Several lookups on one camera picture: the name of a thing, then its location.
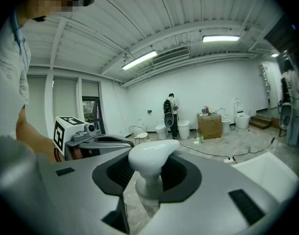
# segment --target white ceiling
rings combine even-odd
[[[95,0],[42,23],[29,21],[24,35],[32,52],[31,66],[99,74],[128,86],[141,81],[140,76],[147,79],[144,72],[155,70],[158,75],[206,60],[269,55],[273,47],[263,38],[282,13],[274,0]],[[213,34],[241,39],[201,42],[204,35]],[[155,68],[151,61],[122,70],[124,63],[152,49],[163,54],[180,47],[189,50],[189,57],[175,60],[168,70],[169,63]]]

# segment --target ceiling light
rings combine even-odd
[[[213,36],[203,36],[203,42],[214,42],[214,41],[238,41],[239,36],[223,36],[223,35],[213,35]]]
[[[143,61],[145,61],[145,60],[147,60],[151,57],[154,57],[154,56],[157,56],[157,53],[156,53],[155,50],[152,50],[151,52],[146,53],[143,56],[140,56],[137,59],[134,59],[133,61],[131,61],[130,63],[122,66],[122,69],[127,70],[127,69],[129,69],[129,68],[131,68],[131,67],[133,67],[133,66],[135,66],[135,65],[137,65],[137,64],[139,64],[139,63],[141,63],[141,62],[143,62]]]

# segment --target toilet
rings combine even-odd
[[[249,127],[249,116],[244,113],[244,107],[240,99],[234,100],[235,117],[234,121],[236,126],[240,129],[248,129]]]
[[[168,131],[163,119],[157,121],[157,126],[155,127],[155,131],[158,134],[159,140],[164,140],[167,137]]]
[[[223,126],[223,131],[222,133],[228,133],[230,130],[230,119],[227,119],[227,114],[225,112],[225,108],[220,107],[217,111],[217,114],[222,116],[222,126]]]

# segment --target floor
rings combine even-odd
[[[188,140],[179,141],[181,144],[195,150],[209,154],[232,157],[232,155],[247,152],[248,147],[251,148],[251,152],[259,151],[267,147],[272,138],[275,137],[273,144],[264,151],[257,154],[246,154],[236,157],[236,161],[241,163],[265,152],[271,152],[282,160],[299,177],[299,145],[296,148],[288,147],[284,143],[284,137],[278,137],[278,132],[279,130],[273,127],[260,130],[256,127],[249,126],[249,129],[242,130],[235,126],[231,126],[230,132],[228,134],[222,134],[222,137],[218,139],[204,140],[203,143],[194,144],[193,141],[197,134],[195,132],[191,132]],[[157,141],[158,135],[156,133],[150,133],[149,138],[151,141]],[[167,139],[171,139],[170,133],[168,134]],[[222,157],[204,155],[187,147],[180,145],[179,151],[189,152],[197,156],[211,158],[220,162],[224,160]],[[135,191],[135,181],[138,176],[139,173],[135,172],[124,191],[124,199],[127,205],[128,222],[131,235],[137,234],[150,221],[150,217],[147,215]]]

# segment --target black backpack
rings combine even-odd
[[[171,112],[172,112],[171,102],[167,99],[164,102],[164,114],[171,113]]]

